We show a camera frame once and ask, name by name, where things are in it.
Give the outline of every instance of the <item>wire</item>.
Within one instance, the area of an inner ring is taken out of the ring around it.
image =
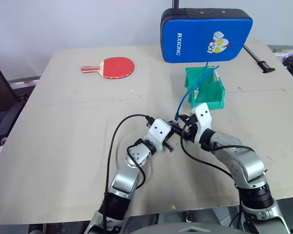
[[[222,171],[223,173],[225,173],[226,175],[228,175],[230,178],[232,178],[232,175],[231,175],[229,172],[225,171],[224,169],[222,169],[222,168],[220,168],[220,167],[218,167],[218,166],[216,166],[216,165],[214,165],[214,164],[211,164],[211,163],[209,163],[209,162],[205,162],[205,161],[202,161],[202,160],[200,160],[200,159],[198,159],[198,158],[193,157],[193,156],[192,156],[192,155],[191,155],[191,154],[185,149],[185,147],[184,147],[184,143],[183,143],[183,135],[184,135],[184,132],[185,132],[186,126],[187,126],[187,125],[184,125],[184,127],[183,127],[183,129],[182,129],[181,136],[180,136],[180,145],[181,145],[181,148],[182,148],[183,152],[184,152],[187,156],[189,156],[190,158],[192,158],[193,160],[195,160],[195,161],[197,161],[197,162],[200,162],[200,163],[203,163],[203,164],[205,164],[205,165],[211,166],[211,167],[213,167],[213,168],[216,168],[216,169]]]
[[[210,73],[212,73],[213,71],[215,71],[219,66],[217,67],[214,67],[213,69],[209,70],[206,74],[205,74],[205,69],[207,68],[207,65],[208,65],[208,62],[206,62],[206,66],[204,68],[204,71],[203,71],[203,74],[201,76],[201,78],[199,78],[189,89],[188,91],[186,92],[186,94],[182,97],[180,103],[179,103],[179,106],[178,106],[178,109],[177,109],[177,112],[176,112],[176,115],[175,115],[175,121],[178,120],[179,118],[179,110],[181,108],[181,105],[182,103],[184,102],[184,100],[186,99],[186,97],[189,95],[190,92],[192,92],[192,90],[197,87],[197,85],[202,81],[202,79],[204,79],[206,76],[208,76]]]
[[[216,150],[222,150],[222,149],[227,149],[227,148],[241,148],[241,149],[247,149],[247,150],[251,150],[251,151],[255,152],[254,149],[252,149],[251,147],[244,146],[244,145],[223,145],[223,146],[219,146],[219,147],[216,147],[213,149],[209,149],[208,151],[216,151]]]
[[[113,143],[114,143],[114,138],[115,135],[119,129],[119,127],[121,126],[122,123],[124,123],[127,119],[132,118],[132,117],[147,117],[146,115],[142,115],[142,114],[135,114],[135,115],[130,115],[127,116],[126,118],[124,118],[116,127],[112,140],[111,140],[111,144],[109,147],[109,152],[108,152],[108,158],[107,158],[107,168],[106,168],[106,181],[105,181],[105,193],[104,193],[104,199],[103,199],[103,232],[104,234],[107,233],[107,227],[106,227],[106,196],[107,196],[107,190],[108,190],[108,180],[109,180],[109,165],[110,165],[110,161],[111,161],[111,153],[112,153],[112,148],[113,148]]]
[[[238,215],[239,215],[239,212],[238,213],[236,213],[236,215],[233,217],[233,219],[231,220],[231,222],[230,222],[230,224],[229,224],[229,226],[228,227],[230,227],[231,226],[231,224],[233,223],[233,221],[238,217]]]
[[[145,183],[145,181],[146,181],[146,174],[145,174],[145,172],[143,171],[143,169],[139,166],[139,164],[137,163],[137,161],[131,156],[131,153],[130,153],[129,149],[130,149],[131,147],[134,147],[134,146],[136,146],[136,145],[130,145],[130,146],[127,147],[127,154],[128,154],[128,156],[129,156],[129,158],[133,161],[133,163],[136,165],[136,167],[140,170],[141,174],[143,175],[143,180],[142,180],[141,184],[139,184],[139,185],[137,186],[137,188],[136,188],[136,189],[139,189],[139,188],[142,187],[142,185],[143,185],[143,184]]]
[[[241,200],[240,200],[240,205],[239,205],[239,218],[238,218],[238,223],[236,225],[236,228],[240,228],[240,223],[241,223],[241,217],[242,217],[242,205],[241,205]]]
[[[182,103],[184,102],[184,100],[186,99],[187,95],[190,93],[189,91],[192,91],[192,89],[195,87],[195,86],[198,86],[199,84],[201,84],[201,80],[205,77],[204,74],[205,74],[205,70],[208,66],[209,62],[206,62],[206,65],[204,67],[204,70],[203,70],[203,73],[202,73],[202,76],[189,88],[189,90],[186,92],[186,94],[182,97],[180,103],[179,103],[179,106],[178,106],[178,109],[177,109],[177,112],[176,112],[176,115],[175,115],[175,120],[177,121],[178,118],[179,118],[179,110],[181,108],[181,105]]]

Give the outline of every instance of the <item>cartoon sticker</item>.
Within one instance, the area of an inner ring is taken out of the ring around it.
[[[224,34],[220,31],[217,31],[213,35],[213,40],[209,43],[207,47],[207,52],[220,53],[223,52],[228,46],[230,46],[229,41],[224,38]]]

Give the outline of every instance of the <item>green plastic basket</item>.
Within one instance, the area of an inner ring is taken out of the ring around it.
[[[189,90],[190,87],[201,78],[205,67],[188,67],[186,68],[186,82],[185,87]],[[212,70],[214,66],[207,67],[205,74]],[[191,108],[197,106],[200,103],[206,102],[210,109],[224,108],[225,105],[225,87],[221,82],[216,71],[212,72],[208,76],[204,77],[201,81],[199,88],[194,88],[189,94],[188,101],[191,103]]]

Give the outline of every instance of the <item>black chair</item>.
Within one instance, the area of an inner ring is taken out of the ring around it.
[[[0,145],[7,137],[28,97],[17,96],[0,71]]]

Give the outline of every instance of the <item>wooden paddle handle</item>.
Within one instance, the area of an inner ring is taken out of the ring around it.
[[[84,67],[80,68],[81,72],[83,72],[83,73],[97,72],[97,71],[99,71],[99,69],[100,69],[100,66],[84,66]]]

